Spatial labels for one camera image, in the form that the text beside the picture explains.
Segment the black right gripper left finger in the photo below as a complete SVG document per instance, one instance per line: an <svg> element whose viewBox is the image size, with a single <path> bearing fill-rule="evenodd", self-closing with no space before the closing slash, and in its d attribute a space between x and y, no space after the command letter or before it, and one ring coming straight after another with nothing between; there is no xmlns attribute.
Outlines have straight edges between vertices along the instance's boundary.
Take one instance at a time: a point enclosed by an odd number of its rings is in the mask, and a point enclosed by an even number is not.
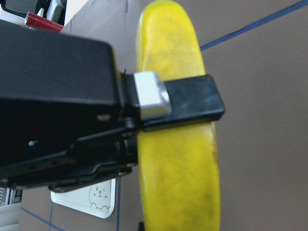
<svg viewBox="0 0 308 231"><path fill-rule="evenodd" d="M138 223L138 231L145 231L145 226L143 221Z"/></svg>

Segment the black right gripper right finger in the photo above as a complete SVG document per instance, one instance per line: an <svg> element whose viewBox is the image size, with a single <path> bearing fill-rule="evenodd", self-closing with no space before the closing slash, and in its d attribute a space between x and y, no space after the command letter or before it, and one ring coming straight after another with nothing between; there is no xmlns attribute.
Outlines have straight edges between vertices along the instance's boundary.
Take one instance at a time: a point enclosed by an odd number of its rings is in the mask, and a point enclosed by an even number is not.
<svg viewBox="0 0 308 231"><path fill-rule="evenodd" d="M210 75L165 80L153 71L122 76L125 113L149 132L220 120L223 100Z"/></svg>

